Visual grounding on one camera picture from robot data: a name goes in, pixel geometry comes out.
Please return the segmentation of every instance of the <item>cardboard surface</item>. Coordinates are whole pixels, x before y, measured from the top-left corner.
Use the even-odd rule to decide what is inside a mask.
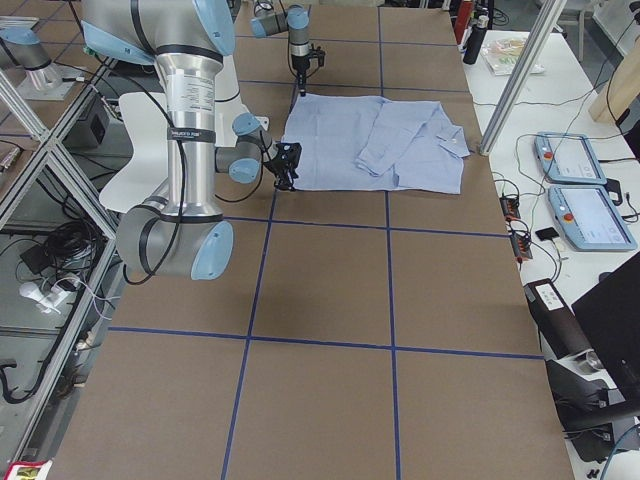
[[[388,345],[384,231],[272,226],[253,333]]]
[[[127,288],[113,324],[137,328],[244,335],[251,319],[267,225],[232,221],[234,250],[215,282],[155,277]]]
[[[402,478],[571,479],[544,363],[398,353]]]
[[[327,58],[309,92],[442,100],[478,137],[446,15],[314,5],[311,25]],[[249,35],[243,101],[277,139],[286,37]],[[219,280],[126,288],[50,478],[572,478],[486,158],[462,195],[271,182],[222,204]]]
[[[389,193],[391,226],[506,235],[489,159],[464,160],[460,195],[407,190]]]
[[[386,351],[253,343],[226,478],[395,478],[391,379]]]
[[[48,478],[219,478],[243,349],[110,332]]]
[[[509,240],[393,232],[398,345],[539,355]]]

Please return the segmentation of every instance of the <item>blue joint cap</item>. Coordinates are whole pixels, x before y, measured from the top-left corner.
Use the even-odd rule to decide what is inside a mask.
[[[262,22],[258,18],[251,19],[251,31],[256,38],[267,38],[267,31],[262,26]]]
[[[84,29],[84,41],[91,50],[136,65],[153,65],[153,56],[135,45],[131,45],[84,20],[82,28]]]
[[[287,25],[293,30],[302,30],[309,26],[309,14],[299,5],[294,5],[287,12]]]
[[[239,137],[249,135],[259,127],[260,122],[252,113],[249,112],[238,115],[231,126],[231,128],[233,128],[233,133]]]
[[[229,167],[229,176],[234,182],[251,183],[260,172],[260,164],[254,158],[241,158]]]
[[[227,268],[233,251],[233,227],[223,220],[213,227],[202,242],[191,266],[193,280],[213,280]]]
[[[229,5],[225,0],[191,0],[198,19],[220,55],[233,54],[236,34]]]
[[[0,38],[16,45],[37,45],[38,36],[32,30],[23,27],[9,27],[0,30]]]

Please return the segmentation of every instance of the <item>black bottle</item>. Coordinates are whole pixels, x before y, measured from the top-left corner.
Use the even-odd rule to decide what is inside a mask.
[[[482,48],[482,42],[484,42],[484,36],[487,34],[487,25],[489,24],[489,17],[486,15],[480,15],[478,22],[472,27],[471,35],[467,40],[467,50],[464,53],[462,61],[467,65],[473,65],[478,59],[478,54]]]

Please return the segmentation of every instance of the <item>robotic arm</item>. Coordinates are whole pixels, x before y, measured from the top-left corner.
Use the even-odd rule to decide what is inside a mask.
[[[217,278],[231,256],[233,229],[214,200],[215,172],[248,183],[264,164],[284,170],[276,186],[293,189],[297,166],[296,149],[273,142],[249,113],[234,121],[236,146],[215,148],[215,77],[235,48],[226,1],[84,0],[83,12],[87,45],[155,65],[167,97],[169,177],[123,216],[121,258],[148,276]]]
[[[317,60],[320,68],[324,66],[325,57],[321,47],[309,45],[309,14],[300,5],[292,5],[286,12],[276,13],[271,0],[255,0],[253,11],[255,18],[251,20],[251,29],[256,38],[289,31],[291,67],[295,71],[300,96],[304,97],[311,60]]]
[[[62,84],[58,68],[33,31],[21,27],[0,30],[0,68],[20,66],[36,90],[51,90]]]

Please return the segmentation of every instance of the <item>white table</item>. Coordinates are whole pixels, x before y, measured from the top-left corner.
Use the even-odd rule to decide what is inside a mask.
[[[499,38],[524,35],[526,33],[523,32],[490,31],[487,32],[485,43]],[[589,79],[573,56],[566,41],[559,34],[550,36],[537,63],[545,67],[545,72],[530,76],[518,102],[557,104],[580,97],[592,89]],[[495,107],[478,104],[496,104],[508,77],[495,76],[481,56],[478,57],[475,65],[465,65],[465,73],[476,104],[478,122],[481,130],[484,131]],[[599,159],[633,157],[631,150],[621,136],[607,140],[595,139],[619,133],[613,125],[593,122],[589,116],[588,108],[595,98],[596,93],[591,92],[580,100],[562,106],[516,105],[490,154],[492,170],[516,183],[521,193],[538,193],[540,187],[518,172],[516,141],[522,135],[536,134],[539,131],[565,132],[572,121],[571,133],[582,133],[594,138],[591,140],[591,144]],[[542,169],[533,153],[533,141],[534,137],[529,136],[523,137],[517,142],[521,170],[535,179],[542,179]],[[620,180],[623,193],[629,192],[631,204],[640,208],[640,165],[638,162],[605,164],[603,170],[608,178]],[[498,182],[496,187],[499,193],[502,192],[502,182]],[[513,187],[505,185],[505,193],[514,193],[514,191]],[[620,207],[620,211],[623,214],[632,213],[626,204]],[[554,226],[560,231],[559,226],[554,222],[546,193],[540,196],[537,202],[534,196],[522,197],[520,199],[520,213],[531,231],[550,226]],[[629,229],[636,240],[640,240],[640,223],[630,225]],[[541,243],[535,239],[535,236],[534,241],[544,247],[551,255],[557,255],[550,242]],[[569,305],[597,283],[600,273],[615,270],[636,253],[577,252],[566,241],[562,242],[561,248],[564,260],[560,277],[555,285]],[[535,247],[533,247],[533,255],[533,260],[526,261],[522,265],[521,280],[523,285],[534,280],[550,278],[553,274],[554,266],[547,255]],[[567,442],[567,449],[576,479],[584,479],[585,474],[591,468],[602,469],[602,465],[595,462],[592,464],[582,462],[570,442]],[[637,479],[638,472],[640,472],[640,452],[618,454],[607,473],[606,480]]]

